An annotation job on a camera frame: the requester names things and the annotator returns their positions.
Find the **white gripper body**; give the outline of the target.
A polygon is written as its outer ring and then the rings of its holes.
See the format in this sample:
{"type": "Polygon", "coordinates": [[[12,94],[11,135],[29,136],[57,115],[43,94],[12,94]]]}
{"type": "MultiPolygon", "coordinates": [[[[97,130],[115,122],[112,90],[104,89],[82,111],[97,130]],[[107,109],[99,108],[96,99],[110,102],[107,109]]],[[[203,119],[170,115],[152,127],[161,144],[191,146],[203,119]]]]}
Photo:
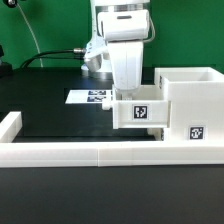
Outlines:
{"type": "Polygon", "coordinates": [[[148,37],[149,12],[146,9],[100,12],[98,34],[104,44],[89,48],[84,56],[87,68],[101,68],[102,55],[109,54],[114,86],[117,91],[136,91],[141,85],[143,40],[148,37]]]}

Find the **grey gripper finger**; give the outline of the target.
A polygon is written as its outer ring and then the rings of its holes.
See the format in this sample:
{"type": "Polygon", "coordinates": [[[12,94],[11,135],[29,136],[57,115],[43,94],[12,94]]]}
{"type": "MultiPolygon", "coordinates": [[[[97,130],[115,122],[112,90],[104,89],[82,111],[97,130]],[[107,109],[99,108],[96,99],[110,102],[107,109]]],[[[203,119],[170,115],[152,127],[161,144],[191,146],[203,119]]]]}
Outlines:
{"type": "Polygon", "coordinates": [[[130,91],[123,91],[121,93],[121,99],[122,100],[132,100],[133,99],[133,93],[130,91]]]}

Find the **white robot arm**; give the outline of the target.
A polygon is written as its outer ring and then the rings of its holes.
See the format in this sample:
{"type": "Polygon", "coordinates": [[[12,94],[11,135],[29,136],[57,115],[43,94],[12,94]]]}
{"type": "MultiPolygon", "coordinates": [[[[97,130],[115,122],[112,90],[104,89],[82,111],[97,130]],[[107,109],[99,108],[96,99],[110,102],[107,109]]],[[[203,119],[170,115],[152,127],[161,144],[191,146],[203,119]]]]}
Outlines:
{"type": "Polygon", "coordinates": [[[90,0],[92,38],[86,45],[82,68],[112,73],[122,99],[140,89],[144,44],[155,38],[150,0],[90,0]]]}

